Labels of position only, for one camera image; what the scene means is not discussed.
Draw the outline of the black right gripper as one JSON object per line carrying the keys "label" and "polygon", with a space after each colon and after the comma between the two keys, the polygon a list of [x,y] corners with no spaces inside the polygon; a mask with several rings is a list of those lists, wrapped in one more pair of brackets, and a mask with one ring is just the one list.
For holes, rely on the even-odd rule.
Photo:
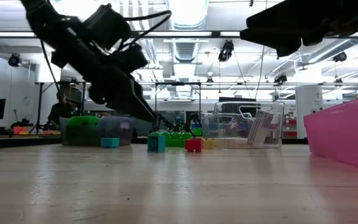
{"label": "black right gripper", "polygon": [[[302,7],[310,11],[310,33],[305,39]],[[239,33],[240,39],[270,47],[278,57],[286,57],[305,43],[357,33],[358,0],[287,0],[248,17],[246,26]]]}

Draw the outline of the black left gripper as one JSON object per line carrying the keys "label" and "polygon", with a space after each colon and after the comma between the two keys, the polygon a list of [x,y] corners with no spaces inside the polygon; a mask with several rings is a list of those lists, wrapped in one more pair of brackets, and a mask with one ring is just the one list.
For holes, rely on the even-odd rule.
{"label": "black left gripper", "polygon": [[130,29],[56,30],[51,33],[52,62],[71,65],[90,82],[89,94],[95,103],[153,122],[156,115],[131,75],[147,64],[139,44],[125,43],[131,35]]}

